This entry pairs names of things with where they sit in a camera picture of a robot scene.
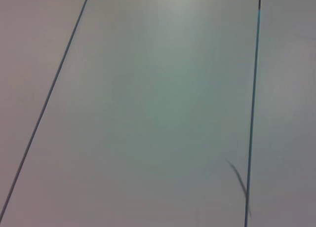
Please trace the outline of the thin dark thread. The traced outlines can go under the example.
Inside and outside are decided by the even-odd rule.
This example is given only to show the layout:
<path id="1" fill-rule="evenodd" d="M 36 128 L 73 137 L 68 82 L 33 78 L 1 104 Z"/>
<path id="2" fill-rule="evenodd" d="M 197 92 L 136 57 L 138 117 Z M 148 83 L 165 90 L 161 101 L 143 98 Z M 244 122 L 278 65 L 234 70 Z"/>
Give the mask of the thin dark thread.
<path id="1" fill-rule="evenodd" d="M 238 172 L 237 168 L 229 160 L 226 160 L 226 161 L 229 164 L 229 166 L 232 168 L 232 170 L 234 171 L 234 173 L 235 173 L 235 175 L 236 175 L 236 177 L 238 179 L 238 182 L 239 182 L 239 184 L 240 184 L 240 186 L 242 188 L 242 191 L 244 193 L 245 199 L 246 199 L 247 198 L 247 190 L 246 190 L 246 187 L 245 187 L 245 185 L 243 183 L 243 180 L 241 178 L 240 173 Z"/>

